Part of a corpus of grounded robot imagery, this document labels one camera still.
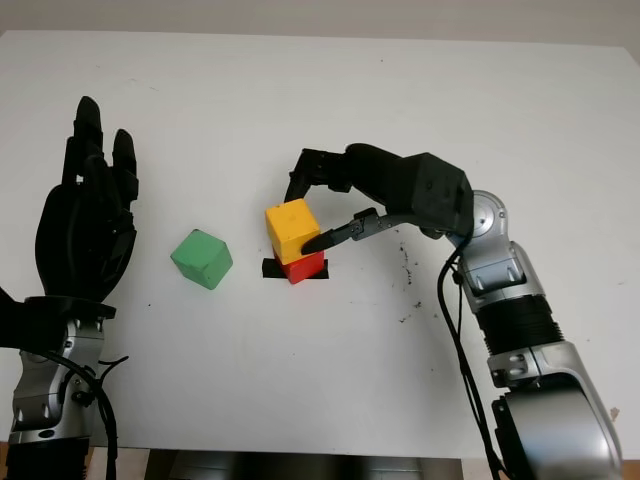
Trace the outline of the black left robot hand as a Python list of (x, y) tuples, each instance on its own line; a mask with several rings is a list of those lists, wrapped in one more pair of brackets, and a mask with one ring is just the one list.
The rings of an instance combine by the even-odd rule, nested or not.
[(82, 97), (61, 181), (46, 198), (36, 233), (36, 265), (47, 295), (102, 302), (113, 291), (133, 252), (131, 203), (138, 192), (131, 135), (116, 132), (107, 162), (99, 106)]

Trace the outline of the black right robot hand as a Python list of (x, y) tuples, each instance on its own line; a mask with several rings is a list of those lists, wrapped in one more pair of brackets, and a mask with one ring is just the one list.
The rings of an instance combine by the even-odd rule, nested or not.
[[(372, 145), (356, 143), (342, 153), (302, 150), (294, 169), (289, 173), (286, 202), (302, 199), (313, 186), (326, 186), (338, 193), (356, 189), (380, 205), (388, 204), (387, 180), (390, 168), (399, 157)], [(329, 229), (306, 241), (304, 255), (332, 248), (348, 239), (359, 241), (389, 229), (398, 222), (391, 216), (381, 216), (373, 207), (354, 215), (347, 224)]]

